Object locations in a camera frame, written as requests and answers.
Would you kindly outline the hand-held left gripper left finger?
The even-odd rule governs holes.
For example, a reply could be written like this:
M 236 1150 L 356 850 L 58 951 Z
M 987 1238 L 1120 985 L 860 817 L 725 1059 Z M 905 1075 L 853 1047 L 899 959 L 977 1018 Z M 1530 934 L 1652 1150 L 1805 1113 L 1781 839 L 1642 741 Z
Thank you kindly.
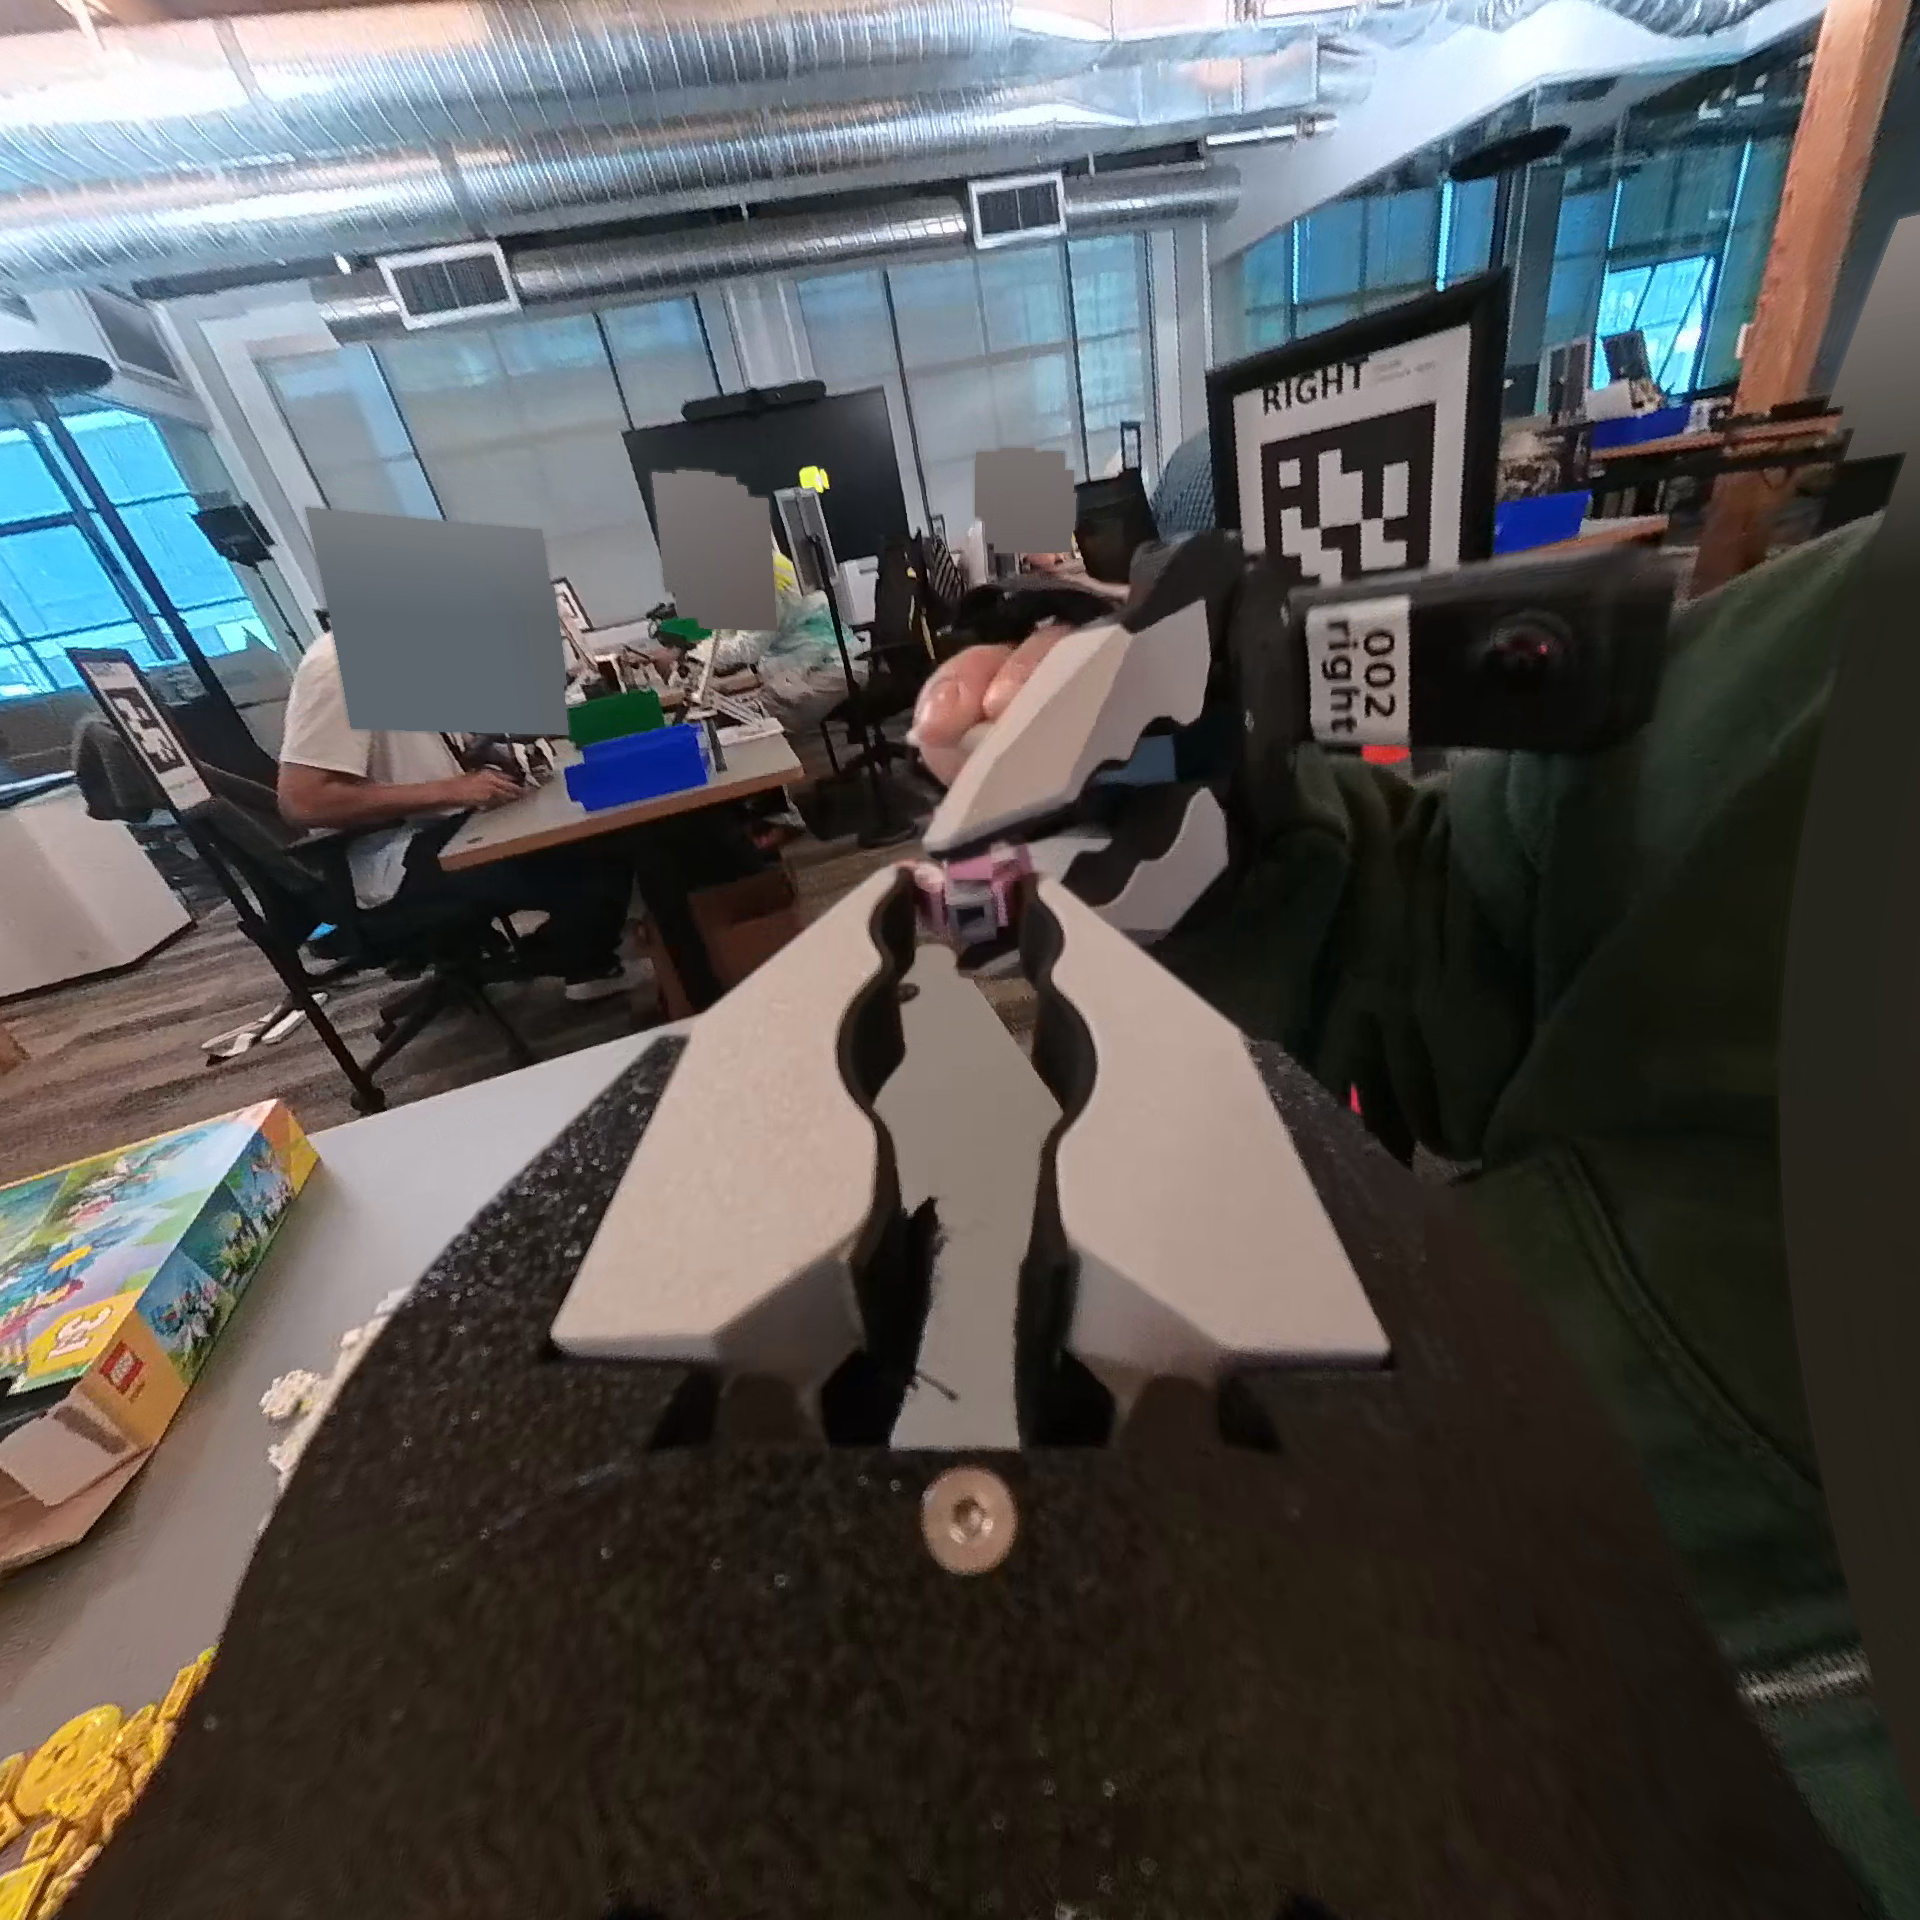
M 693 1022 L 550 1326 L 565 1357 L 822 1388 L 899 1353 L 878 1094 L 916 932 L 912 878 L 878 870 Z

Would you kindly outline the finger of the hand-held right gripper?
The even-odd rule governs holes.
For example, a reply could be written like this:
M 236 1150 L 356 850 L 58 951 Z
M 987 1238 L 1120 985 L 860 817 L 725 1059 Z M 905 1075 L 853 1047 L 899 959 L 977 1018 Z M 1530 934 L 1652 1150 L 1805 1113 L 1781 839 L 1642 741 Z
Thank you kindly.
M 947 786 L 922 843 L 970 850 L 1062 818 L 1141 742 L 1198 723 L 1209 692 L 1209 605 L 1190 601 L 1132 630 L 1058 637 Z
M 1107 785 L 1083 823 L 1048 836 L 1048 876 L 1138 943 L 1169 937 L 1230 869 L 1211 785 Z

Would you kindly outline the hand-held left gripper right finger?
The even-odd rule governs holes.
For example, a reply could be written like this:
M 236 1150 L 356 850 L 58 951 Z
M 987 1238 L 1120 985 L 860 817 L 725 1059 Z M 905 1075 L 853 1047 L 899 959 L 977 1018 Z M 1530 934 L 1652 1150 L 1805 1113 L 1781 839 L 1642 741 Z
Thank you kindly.
M 1036 1057 L 1062 1073 L 1048 1182 L 1066 1353 L 1107 1388 L 1382 1367 L 1382 1324 L 1249 1038 L 1058 879 L 1029 887 L 1024 962 Z

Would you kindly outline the small pink lego assembly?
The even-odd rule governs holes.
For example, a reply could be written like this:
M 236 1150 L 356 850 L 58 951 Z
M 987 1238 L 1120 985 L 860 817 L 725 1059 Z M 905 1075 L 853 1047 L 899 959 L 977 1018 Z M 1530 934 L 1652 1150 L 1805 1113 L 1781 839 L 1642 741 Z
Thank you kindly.
M 1022 890 L 1034 862 L 1018 843 L 965 857 L 924 855 L 905 866 L 918 929 L 954 951 L 994 949 L 1018 934 Z

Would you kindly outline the person's right forearm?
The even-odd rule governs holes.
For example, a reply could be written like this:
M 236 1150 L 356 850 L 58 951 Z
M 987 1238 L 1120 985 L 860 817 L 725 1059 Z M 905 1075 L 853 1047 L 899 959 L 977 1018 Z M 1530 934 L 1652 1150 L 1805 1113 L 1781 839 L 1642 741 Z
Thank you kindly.
M 1298 749 L 1164 947 L 1396 1159 L 1777 1194 L 1792 879 L 1884 515 L 1682 605 L 1649 724 L 1425 785 Z

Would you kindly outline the pile of white lego pieces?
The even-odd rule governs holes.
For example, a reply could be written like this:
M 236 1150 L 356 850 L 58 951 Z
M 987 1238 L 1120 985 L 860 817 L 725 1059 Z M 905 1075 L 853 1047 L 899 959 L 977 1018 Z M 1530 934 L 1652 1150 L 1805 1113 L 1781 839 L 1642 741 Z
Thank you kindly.
M 317 1431 L 325 1426 L 347 1380 L 377 1343 L 394 1318 L 394 1313 L 377 1313 L 360 1329 L 344 1333 L 333 1362 L 325 1373 L 296 1370 L 278 1377 L 260 1395 L 260 1415 L 274 1426 L 277 1438 L 268 1446 L 268 1463 L 283 1495 L 298 1474 L 300 1461 Z

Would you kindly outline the colourful lego set box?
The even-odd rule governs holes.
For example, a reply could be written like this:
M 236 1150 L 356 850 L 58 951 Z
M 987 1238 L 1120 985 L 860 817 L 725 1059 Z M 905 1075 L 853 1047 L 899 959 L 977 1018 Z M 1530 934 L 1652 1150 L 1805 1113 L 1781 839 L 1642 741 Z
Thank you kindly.
M 317 1162 L 272 1100 L 2 1189 L 4 1575 L 147 1467 Z

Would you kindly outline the pile of yellow lego pieces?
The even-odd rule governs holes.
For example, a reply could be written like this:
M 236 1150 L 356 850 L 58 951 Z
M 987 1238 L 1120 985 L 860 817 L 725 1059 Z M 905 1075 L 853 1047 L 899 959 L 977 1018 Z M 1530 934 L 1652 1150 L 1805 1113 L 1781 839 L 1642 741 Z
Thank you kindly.
M 220 1644 L 136 1709 L 84 1709 L 2 1763 L 2 1915 L 60 1915 L 179 1742 Z

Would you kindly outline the person's right hand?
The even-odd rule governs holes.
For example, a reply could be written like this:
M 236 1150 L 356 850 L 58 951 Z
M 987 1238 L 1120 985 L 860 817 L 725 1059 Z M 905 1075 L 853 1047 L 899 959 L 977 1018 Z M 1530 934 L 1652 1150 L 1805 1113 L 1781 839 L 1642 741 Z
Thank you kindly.
M 970 644 L 938 666 L 918 692 L 905 742 L 940 786 L 950 786 L 977 741 L 994 727 L 1040 663 L 1076 629 L 1058 619 L 1037 623 L 1020 642 Z

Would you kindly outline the black office chair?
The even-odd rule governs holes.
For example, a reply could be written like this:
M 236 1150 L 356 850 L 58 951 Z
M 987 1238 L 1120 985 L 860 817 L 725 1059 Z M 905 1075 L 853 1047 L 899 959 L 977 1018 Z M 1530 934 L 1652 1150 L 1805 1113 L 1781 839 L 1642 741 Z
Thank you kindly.
M 491 998 L 493 985 L 522 980 L 522 955 L 507 924 L 465 902 L 387 902 L 362 908 L 347 869 L 349 839 L 296 833 L 260 805 L 268 790 L 217 769 L 192 764 L 208 795 L 174 802 L 128 734 L 94 715 L 76 731 L 73 772 L 86 811 L 122 825 L 168 817 L 228 899 L 240 931 L 283 987 L 283 1012 L 305 1018 L 349 1085 L 356 1113 L 388 1105 L 377 1075 L 427 1027 L 454 1012 L 483 1018 L 515 1068 L 537 1061 L 522 1030 Z M 374 1051 L 362 1061 L 333 1027 L 321 997 L 362 975 L 400 982 L 377 1006 Z
M 862 849 L 894 849 L 910 836 L 890 780 L 908 748 L 884 727 L 914 711 L 965 587 L 954 556 L 936 535 L 894 538 L 881 553 L 864 676 L 849 682 L 818 724 L 828 785 L 854 789 L 866 801 L 866 817 L 854 830 Z

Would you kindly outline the grey office desk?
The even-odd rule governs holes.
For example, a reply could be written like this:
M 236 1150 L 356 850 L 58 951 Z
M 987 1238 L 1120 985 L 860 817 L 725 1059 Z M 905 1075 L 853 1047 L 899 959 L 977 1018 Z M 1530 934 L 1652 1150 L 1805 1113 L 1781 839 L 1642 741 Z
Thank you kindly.
M 587 958 L 598 959 L 643 917 L 660 1006 L 672 1018 L 707 1011 L 730 982 L 714 954 L 714 901 L 725 892 L 769 894 L 774 908 L 789 901 L 778 855 L 754 841 L 752 805 L 796 785 L 800 762 L 780 731 L 725 734 L 714 749 L 682 748 L 684 735 L 696 738 L 696 727 L 662 727 L 616 749 L 672 759 L 672 772 L 701 757 L 701 782 L 589 810 L 569 790 L 582 770 L 573 759 L 557 780 L 465 818 L 424 855 L 424 870 L 472 905 L 545 911 L 534 955 L 560 962 L 560 975 L 571 975 L 582 932 Z

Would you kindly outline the cardboard box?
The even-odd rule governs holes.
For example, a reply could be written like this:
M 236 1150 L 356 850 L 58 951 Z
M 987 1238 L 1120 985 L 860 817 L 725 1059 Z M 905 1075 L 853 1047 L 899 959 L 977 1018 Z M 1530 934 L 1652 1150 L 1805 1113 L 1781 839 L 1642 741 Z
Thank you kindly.
M 723 991 L 730 991 L 804 931 L 797 887 L 781 862 L 745 878 L 721 879 L 690 892 L 689 911 Z

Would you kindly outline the large black screen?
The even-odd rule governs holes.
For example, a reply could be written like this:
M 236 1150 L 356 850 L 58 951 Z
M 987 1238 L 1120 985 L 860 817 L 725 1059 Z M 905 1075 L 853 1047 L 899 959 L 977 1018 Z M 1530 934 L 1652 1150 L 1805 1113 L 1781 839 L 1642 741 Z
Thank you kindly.
M 797 489 L 804 468 L 820 468 L 832 559 L 878 559 L 890 541 L 916 531 L 886 405 L 884 388 L 829 396 L 822 381 L 804 380 L 690 401 L 682 418 L 633 425 L 619 442 L 651 531 L 658 470 L 723 474 L 765 502 L 774 545 L 790 558 L 778 493 Z

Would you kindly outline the person's green hoodie torso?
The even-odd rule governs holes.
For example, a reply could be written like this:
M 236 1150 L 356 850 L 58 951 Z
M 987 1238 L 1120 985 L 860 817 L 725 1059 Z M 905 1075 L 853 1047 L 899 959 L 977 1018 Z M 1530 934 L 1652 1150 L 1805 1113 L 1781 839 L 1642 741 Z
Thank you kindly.
M 1421 1117 L 1640 1463 L 1686 1595 L 1875 1915 L 1913 1829 L 1817 1467 L 1773 1100 L 1506 1143 Z

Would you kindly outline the white vent grille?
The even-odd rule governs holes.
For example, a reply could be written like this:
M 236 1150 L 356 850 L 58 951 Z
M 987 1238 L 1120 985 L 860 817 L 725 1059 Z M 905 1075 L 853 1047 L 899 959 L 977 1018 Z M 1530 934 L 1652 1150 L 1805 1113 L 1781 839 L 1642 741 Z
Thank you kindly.
M 977 252 L 1056 242 L 1067 234 L 1066 174 L 974 178 L 968 212 Z
M 496 241 L 388 253 L 374 269 L 406 331 L 522 313 L 512 263 Z

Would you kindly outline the printed tag board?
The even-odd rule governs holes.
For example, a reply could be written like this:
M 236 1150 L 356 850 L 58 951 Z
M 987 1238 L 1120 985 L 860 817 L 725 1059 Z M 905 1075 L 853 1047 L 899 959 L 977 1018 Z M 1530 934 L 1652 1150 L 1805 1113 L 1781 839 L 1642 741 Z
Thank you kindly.
M 73 753 L 86 811 L 122 825 L 202 814 L 214 801 L 212 786 L 133 657 L 70 646 L 66 660 L 104 715 L 94 731 L 77 734 Z

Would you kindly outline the wooden post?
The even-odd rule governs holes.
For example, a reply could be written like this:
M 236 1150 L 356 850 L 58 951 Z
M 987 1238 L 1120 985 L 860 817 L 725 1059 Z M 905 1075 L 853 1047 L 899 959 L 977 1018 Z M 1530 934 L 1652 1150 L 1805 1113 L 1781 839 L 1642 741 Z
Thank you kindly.
M 1910 11 L 1908 2 L 1826 4 L 1741 358 L 1739 414 L 1769 414 L 1816 391 L 1817 350 L 1857 230 Z M 1764 562 L 1771 525 L 1790 492 L 1792 470 L 1786 467 L 1748 467 L 1714 479 L 1697 541 L 1691 594 L 1714 593 Z

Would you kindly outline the white pedestal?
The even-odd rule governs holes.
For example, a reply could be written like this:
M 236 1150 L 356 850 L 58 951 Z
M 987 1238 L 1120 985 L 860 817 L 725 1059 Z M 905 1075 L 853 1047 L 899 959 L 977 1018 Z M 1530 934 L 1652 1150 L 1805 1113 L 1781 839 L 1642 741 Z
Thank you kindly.
M 194 918 L 124 823 L 73 786 L 2 811 L 2 998 L 136 970 Z

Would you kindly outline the silver ventilation duct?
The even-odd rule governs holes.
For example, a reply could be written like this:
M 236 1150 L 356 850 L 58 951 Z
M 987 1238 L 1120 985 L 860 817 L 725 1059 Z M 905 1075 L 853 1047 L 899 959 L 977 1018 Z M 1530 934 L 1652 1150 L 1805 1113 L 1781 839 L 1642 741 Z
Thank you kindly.
M 4 37 L 4 290 L 131 286 L 1310 123 L 1284 4 L 368 4 Z

